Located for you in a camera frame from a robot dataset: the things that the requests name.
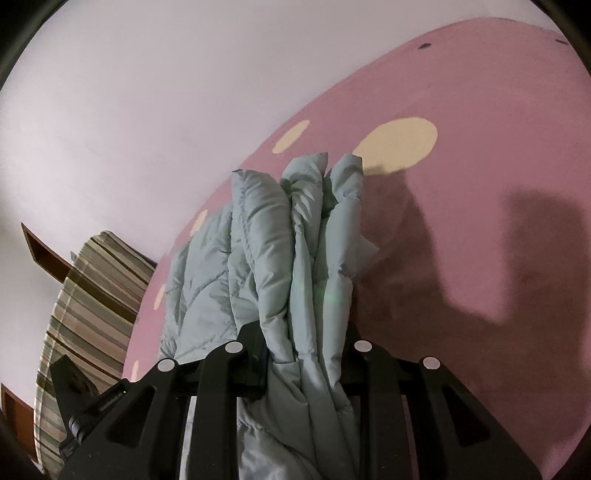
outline striped cushion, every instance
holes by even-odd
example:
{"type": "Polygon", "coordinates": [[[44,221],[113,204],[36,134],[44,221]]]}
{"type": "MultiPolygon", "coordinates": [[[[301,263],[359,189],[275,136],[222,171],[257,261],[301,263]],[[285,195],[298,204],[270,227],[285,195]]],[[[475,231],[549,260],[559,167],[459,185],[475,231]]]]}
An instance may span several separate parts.
{"type": "Polygon", "coordinates": [[[100,392],[121,377],[131,330],[155,264],[110,232],[88,240],[70,269],[45,335],[37,373],[35,446],[52,478],[66,437],[49,366],[64,354],[100,392]]]}

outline white circular marker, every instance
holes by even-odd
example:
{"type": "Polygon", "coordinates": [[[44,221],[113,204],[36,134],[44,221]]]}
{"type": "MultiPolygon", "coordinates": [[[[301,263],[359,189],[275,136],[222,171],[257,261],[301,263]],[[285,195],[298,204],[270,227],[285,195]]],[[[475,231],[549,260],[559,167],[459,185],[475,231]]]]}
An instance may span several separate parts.
{"type": "Polygon", "coordinates": [[[367,340],[357,340],[354,347],[358,352],[365,353],[371,350],[372,345],[367,340]]]}
{"type": "Polygon", "coordinates": [[[158,362],[158,370],[161,372],[170,372],[174,368],[174,360],[170,358],[165,358],[158,362]]]}
{"type": "Polygon", "coordinates": [[[242,344],[240,342],[230,342],[226,344],[226,352],[238,353],[242,351],[242,344]]]}
{"type": "Polygon", "coordinates": [[[434,356],[426,356],[423,359],[423,365],[429,370],[437,370],[441,366],[441,362],[434,356]]]}

